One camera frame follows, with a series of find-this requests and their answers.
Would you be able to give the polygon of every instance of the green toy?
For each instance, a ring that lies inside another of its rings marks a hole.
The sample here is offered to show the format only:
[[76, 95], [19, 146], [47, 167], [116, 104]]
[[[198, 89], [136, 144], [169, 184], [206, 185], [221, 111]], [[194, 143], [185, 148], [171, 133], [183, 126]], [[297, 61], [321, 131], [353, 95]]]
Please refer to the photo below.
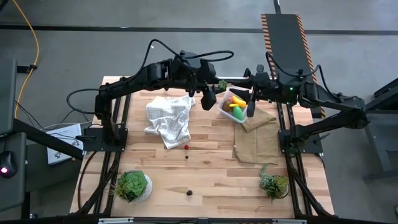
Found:
[[238, 120], [243, 120], [243, 112], [240, 106], [235, 106], [232, 114], [234, 115], [234, 117]]

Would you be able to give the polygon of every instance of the butcher block tabletop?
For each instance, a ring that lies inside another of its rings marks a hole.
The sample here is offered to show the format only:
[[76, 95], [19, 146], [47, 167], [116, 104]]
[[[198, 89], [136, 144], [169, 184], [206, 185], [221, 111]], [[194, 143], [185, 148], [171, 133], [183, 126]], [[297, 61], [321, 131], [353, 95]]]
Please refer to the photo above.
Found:
[[[116, 82], [120, 77], [104, 77], [103, 83]], [[156, 96], [178, 97], [184, 90], [169, 89], [139, 91], [132, 94], [126, 127], [129, 130], [126, 150], [122, 153], [118, 174], [129, 170], [142, 170], [153, 182], [152, 195], [145, 202], [127, 203], [114, 198], [112, 216], [129, 217], [213, 217], [213, 218], [293, 218], [290, 193], [275, 200], [265, 196], [259, 188], [259, 170], [262, 164], [240, 163], [233, 156], [234, 121], [222, 115], [216, 105], [210, 111], [201, 108], [201, 94], [196, 94], [196, 104], [190, 110], [189, 132], [192, 140], [173, 149], [165, 149], [160, 136], [146, 134], [150, 126], [146, 104]], [[276, 104], [260, 101], [256, 104], [276, 118]], [[312, 123], [309, 109], [293, 107], [296, 124]], [[84, 204], [97, 187], [104, 153], [97, 153], [88, 164], [81, 185]], [[85, 156], [82, 168], [88, 156]], [[333, 213], [325, 170], [318, 157], [303, 154], [303, 166], [308, 188], [326, 209]], [[287, 175], [285, 157], [279, 155], [279, 165], [269, 165], [266, 172]], [[104, 191], [103, 206], [108, 188]], [[297, 191], [300, 208], [304, 212], [303, 195]], [[77, 185], [71, 212], [78, 210]]]

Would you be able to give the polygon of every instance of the white towel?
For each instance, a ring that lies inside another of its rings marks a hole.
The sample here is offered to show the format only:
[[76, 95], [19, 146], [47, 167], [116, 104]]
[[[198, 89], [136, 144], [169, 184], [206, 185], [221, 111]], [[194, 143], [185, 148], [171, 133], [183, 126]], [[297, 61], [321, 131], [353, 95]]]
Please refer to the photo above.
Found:
[[191, 140], [188, 131], [189, 111], [195, 99], [187, 96], [178, 98], [156, 98], [147, 104], [147, 117], [152, 126], [146, 133], [162, 136], [167, 149]]

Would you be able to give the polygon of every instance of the plastic container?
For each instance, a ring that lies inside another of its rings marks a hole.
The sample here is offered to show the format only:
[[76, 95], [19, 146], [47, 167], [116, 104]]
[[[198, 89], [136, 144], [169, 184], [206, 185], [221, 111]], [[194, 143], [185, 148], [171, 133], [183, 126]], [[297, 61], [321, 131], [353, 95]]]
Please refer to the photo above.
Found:
[[242, 110], [243, 112], [243, 120], [239, 120], [237, 118], [235, 118], [233, 115], [229, 114], [226, 111], [223, 111], [222, 107], [223, 107], [223, 103], [228, 100], [228, 98], [230, 98], [231, 96], [237, 96], [236, 94], [234, 94], [233, 92], [231, 92], [230, 90], [225, 91], [224, 93], [224, 97], [223, 99], [218, 103], [218, 110], [223, 113], [225, 116], [231, 118], [233, 121], [237, 122], [237, 123], [243, 123], [248, 119], [248, 116], [246, 114], [246, 110], [248, 109], [247, 107], [245, 109]]

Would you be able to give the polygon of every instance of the gray floor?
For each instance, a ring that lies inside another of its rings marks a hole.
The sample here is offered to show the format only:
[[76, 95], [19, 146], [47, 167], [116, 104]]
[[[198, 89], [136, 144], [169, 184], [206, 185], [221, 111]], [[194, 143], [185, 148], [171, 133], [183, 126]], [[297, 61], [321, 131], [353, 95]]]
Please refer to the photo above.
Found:
[[[134, 26], [194, 28], [261, 28], [260, 13], [274, 13], [272, 0], [19, 0], [33, 24], [73, 26]], [[300, 14], [306, 29], [398, 30], [394, 0], [280, 0], [283, 13]], [[0, 12], [0, 22], [23, 24], [10, 4]], [[96, 88], [105, 75], [132, 75], [142, 62], [147, 43], [157, 38], [173, 49], [193, 52], [230, 49], [235, 57], [216, 63], [218, 75], [241, 76], [246, 67], [264, 63], [262, 34], [167, 32], [51, 32], [38, 31], [39, 69], [22, 97], [43, 125], [60, 121], [69, 111], [66, 95], [79, 88]], [[314, 63], [322, 64], [332, 91], [371, 94], [397, 78], [398, 36], [310, 35]], [[0, 30], [0, 57], [32, 63], [35, 56], [30, 31]], [[149, 61], [171, 55], [158, 45]], [[25, 78], [18, 75], [20, 86]], [[94, 93], [84, 93], [73, 103], [92, 110]], [[336, 113], [326, 111], [328, 116]], [[23, 114], [20, 118], [26, 121]], [[80, 114], [70, 122], [82, 122]], [[322, 142], [326, 175], [335, 213], [344, 218], [398, 223], [398, 181], [365, 184], [362, 177], [379, 168], [375, 152], [361, 130], [339, 129]], [[32, 211], [40, 216], [67, 214], [76, 180], [43, 189], [32, 196]], [[18, 218], [7, 211], [0, 219]]]

